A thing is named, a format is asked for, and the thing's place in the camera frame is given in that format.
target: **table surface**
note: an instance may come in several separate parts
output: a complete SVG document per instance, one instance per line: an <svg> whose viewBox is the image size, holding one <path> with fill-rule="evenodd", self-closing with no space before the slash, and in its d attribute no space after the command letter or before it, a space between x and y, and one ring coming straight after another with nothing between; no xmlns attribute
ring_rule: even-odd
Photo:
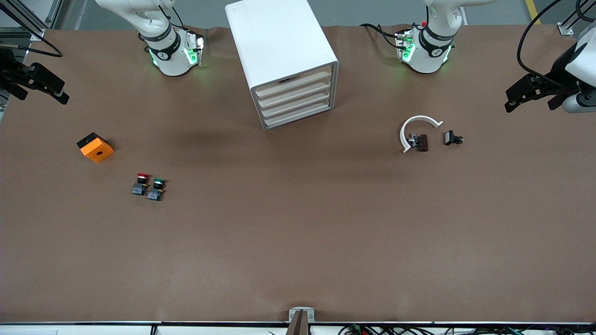
<svg viewBox="0 0 596 335"><path fill-rule="evenodd" d="M31 92L0 124L0 320L593 321L596 113L504 111L523 27L462 27L431 75L324 30L337 107L273 131L228 29L182 77L133 31L48 32L64 58L28 61L71 99ZM546 72L572 42L537 26L524 59ZM413 123L430 151L403 154L416 114L444 124ZM116 150L100 164L90 132ZM137 172L163 201L131 194Z"/></svg>

